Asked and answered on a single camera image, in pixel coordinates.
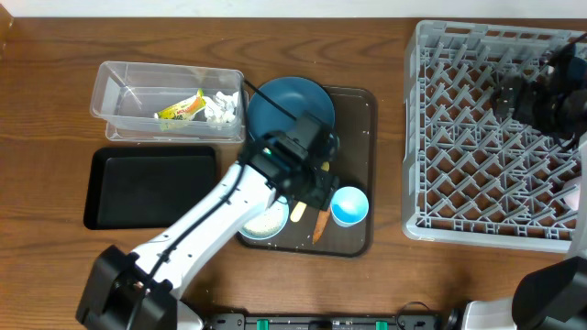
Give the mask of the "light blue cup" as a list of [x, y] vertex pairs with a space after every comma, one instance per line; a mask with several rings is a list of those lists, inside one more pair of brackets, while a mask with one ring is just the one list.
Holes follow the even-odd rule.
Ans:
[[330, 202], [330, 213], [342, 227], [351, 227], [362, 222], [370, 211], [366, 194], [359, 188], [347, 186], [338, 189]]

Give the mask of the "pink cup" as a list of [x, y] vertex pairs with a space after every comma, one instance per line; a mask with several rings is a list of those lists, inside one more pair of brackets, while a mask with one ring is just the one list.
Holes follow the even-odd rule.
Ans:
[[567, 181], [564, 189], [572, 188], [571, 192], [568, 192], [564, 197], [563, 201], [573, 211], [578, 211], [580, 206], [580, 195], [581, 195], [581, 176], [573, 178]]

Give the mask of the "white tissue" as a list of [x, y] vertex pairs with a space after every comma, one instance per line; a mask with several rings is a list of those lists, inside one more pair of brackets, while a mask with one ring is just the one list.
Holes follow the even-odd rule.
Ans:
[[238, 92], [224, 94], [217, 92], [212, 97], [204, 96], [205, 119], [212, 124], [230, 124], [236, 118]]

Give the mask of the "yellow green snack wrapper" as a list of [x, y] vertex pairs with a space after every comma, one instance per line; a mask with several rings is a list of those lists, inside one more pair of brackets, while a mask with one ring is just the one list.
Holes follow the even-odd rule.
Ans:
[[203, 91], [198, 89], [193, 96], [156, 112], [153, 117], [155, 119], [190, 121], [204, 108], [205, 100]]

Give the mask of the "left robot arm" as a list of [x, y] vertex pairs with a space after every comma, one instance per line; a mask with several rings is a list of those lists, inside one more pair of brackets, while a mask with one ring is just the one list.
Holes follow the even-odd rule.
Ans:
[[76, 320], [87, 329], [201, 329], [182, 297], [205, 263], [281, 196], [326, 209], [337, 176], [322, 170], [339, 147], [333, 133], [273, 131], [244, 145], [219, 184], [174, 225], [126, 254], [95, 260]]

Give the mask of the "grey dishwasher rack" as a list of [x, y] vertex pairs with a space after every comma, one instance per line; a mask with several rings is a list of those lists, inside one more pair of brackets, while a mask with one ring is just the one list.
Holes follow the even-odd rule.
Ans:
[[402, 221], [413, 240], [568, 251], [586, 233], [563, 186], [586, 154], [511, 118], [490, 97], [508, 75], [540, 81], [577, 31], [423, 20], [405, 50]]

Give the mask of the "yellow plastic spoon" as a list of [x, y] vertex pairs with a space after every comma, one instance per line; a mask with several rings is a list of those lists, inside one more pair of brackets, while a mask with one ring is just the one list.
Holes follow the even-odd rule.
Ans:
[[[330, 165], [328, 161], [325, 161], [321, 166], [323, 171], [329, 171], [329, 168]], [[290, 213], [290, 220], [294, 223], [299, 222], [305, 212], [306, 207], [306, 203], [298, 202]]]

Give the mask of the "orange carrot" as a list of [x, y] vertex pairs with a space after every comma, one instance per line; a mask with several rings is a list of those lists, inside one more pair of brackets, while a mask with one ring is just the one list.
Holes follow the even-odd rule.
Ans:
[[316, 226], [312, 236], [312, 242], [315, 244], [323, 235], [330, 217], [330, 209], [320, 210], [316, 219]]

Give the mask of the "light blue rice bowl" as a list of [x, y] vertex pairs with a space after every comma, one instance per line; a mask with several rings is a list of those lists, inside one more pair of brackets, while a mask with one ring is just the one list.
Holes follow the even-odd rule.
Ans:
[[287, 199], [281, 196], [263, 214], [248, 221], [239, 233], [253, 240], [269, 239], [285, 227], [289, 214]]

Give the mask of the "brown serving tray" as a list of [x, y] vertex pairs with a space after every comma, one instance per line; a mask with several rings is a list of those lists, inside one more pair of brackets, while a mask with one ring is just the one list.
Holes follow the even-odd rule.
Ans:
[[289, 220], [269, 239], [253, 240], [238, 234], [243, 246], [344, 258], [356, 258], [371, 246], [377, 103], [372, 93], [364, 89], [328, 86], [326, 91], [336, 110], [335, 130], [340, 139], [340, 149], [329, 170], [340, 178], [342, 187], [353, 186], [366, 194], [369, 212], [362, 221], [350, 227], [342, 227], [329, 219], [322, 236], [314, 241], [318, 211], [306, 207], [299, 221]]

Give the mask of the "large blue bowl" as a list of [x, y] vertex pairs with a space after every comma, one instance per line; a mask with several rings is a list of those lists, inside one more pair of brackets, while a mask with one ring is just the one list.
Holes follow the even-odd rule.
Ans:
[[281, 77], [266, 82], [259, 90], [293, 117], [255, 93], [247, 109], [248, 131], [252, 138], [272, 131], [287, 132], [294, 127], [295, 119], [305, 112], [330, 127], [335, 126], [334, 104], [317, 82], [302, 77]]

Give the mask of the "black tray bin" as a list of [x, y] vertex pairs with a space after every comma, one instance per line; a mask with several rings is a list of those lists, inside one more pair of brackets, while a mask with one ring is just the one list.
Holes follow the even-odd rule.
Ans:
[[91, 230], [168, 227], [216, 186], [208, 146], [108, 147], [92, 158], [83, 214]]

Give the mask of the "clear plastic bin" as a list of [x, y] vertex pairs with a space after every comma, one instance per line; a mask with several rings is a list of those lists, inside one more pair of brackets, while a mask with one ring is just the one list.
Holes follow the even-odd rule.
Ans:
[[[92, 95], [92, 116], [107, 122], [112, 141], [164, 143], [240, 143], [244, 140], [244, 110], [248, 95], [238, 70], [185, 65], [105, 61], [98, 70]], [[230, 124], [207, 123], [205, 109], [188, 120], [155, 119], [153, 115], [193, 96], [238, 92], [236, 118]]]

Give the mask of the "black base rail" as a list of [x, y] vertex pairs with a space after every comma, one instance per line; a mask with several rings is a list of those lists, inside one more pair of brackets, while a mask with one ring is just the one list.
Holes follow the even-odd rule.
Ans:
[[433, 314], [384, 316], [244, 315], [220, 313], [209, 316], [204, 330], [438, 330], [440, 317]]

